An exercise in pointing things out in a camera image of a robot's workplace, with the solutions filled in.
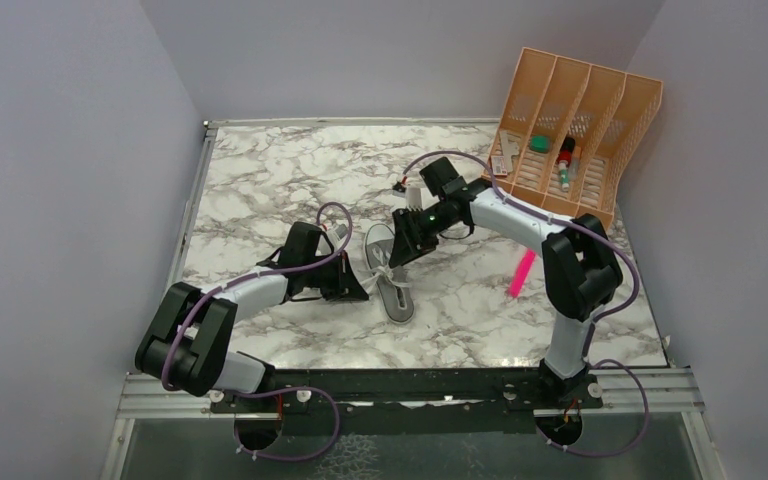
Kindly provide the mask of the white shoelace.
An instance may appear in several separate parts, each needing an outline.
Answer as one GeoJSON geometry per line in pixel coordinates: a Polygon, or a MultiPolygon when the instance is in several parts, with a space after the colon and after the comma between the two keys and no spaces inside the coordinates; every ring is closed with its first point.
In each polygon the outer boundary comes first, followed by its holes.
{"type": "Polygon", "coordinates": [[[392,247],[383,243],[375,243],[365,247],[367,269],[364,270],[364,273],[367,274],[367,277],[360,282],[368,293],[372,292],[373,287],[380,287],[380,283],[396,289],[409,289],[411,287],[402,267],[392,269],[388,266],[391,249],[392,247]]]}

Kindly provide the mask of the grey canvas sneaker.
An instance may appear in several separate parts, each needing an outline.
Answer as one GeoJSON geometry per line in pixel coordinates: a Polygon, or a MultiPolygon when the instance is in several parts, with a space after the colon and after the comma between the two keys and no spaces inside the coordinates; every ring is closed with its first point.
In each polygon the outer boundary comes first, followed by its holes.
{"type": "Polygon", "coordinates": [[[362,284],[368,292],[376,290],[388,320],[397,325],[409,323],[415,313],[407,272],[391,267],[394,231],[386,224],[372,225],[364,237],[363,253],[369,278],[362,284]]]}

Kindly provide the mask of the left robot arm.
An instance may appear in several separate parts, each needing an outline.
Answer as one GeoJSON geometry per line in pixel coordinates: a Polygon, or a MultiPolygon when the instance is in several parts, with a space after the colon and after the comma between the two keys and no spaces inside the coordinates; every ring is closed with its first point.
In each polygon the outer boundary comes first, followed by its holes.
{"type": "Polygon", "coordinates": [[[174,390],[203,396],[235,391],[258,411],[273,401],[269,363],[229,348],[234,326],[285,303],[366,301],[369,295],[340,246],[347,225],[333,230],[297,221],[283,246],[240,281],[199,288],[186,282],[165,293],[135,354],[138,371],[164,379],[174,390]]]}

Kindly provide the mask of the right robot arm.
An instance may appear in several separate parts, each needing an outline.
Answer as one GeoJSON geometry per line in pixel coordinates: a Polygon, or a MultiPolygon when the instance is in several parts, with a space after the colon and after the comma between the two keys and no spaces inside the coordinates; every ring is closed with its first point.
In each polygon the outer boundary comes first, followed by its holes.
{"type": "Polygon", "coordinates": [[[555,215],[505,194],[493,179],[466,181],[447,157],[422,168],[420,177],[436,201],[427,208],[393,211],[389,267],[433,252],[443,233],[457,224],[490,230],[535,253],[555,309],[550,345],[538,366],[537,393],[549,406],[564,405],[587,375],[596,323],[623,282],[622,251],[608,239],[599,218],[555,215]]]}

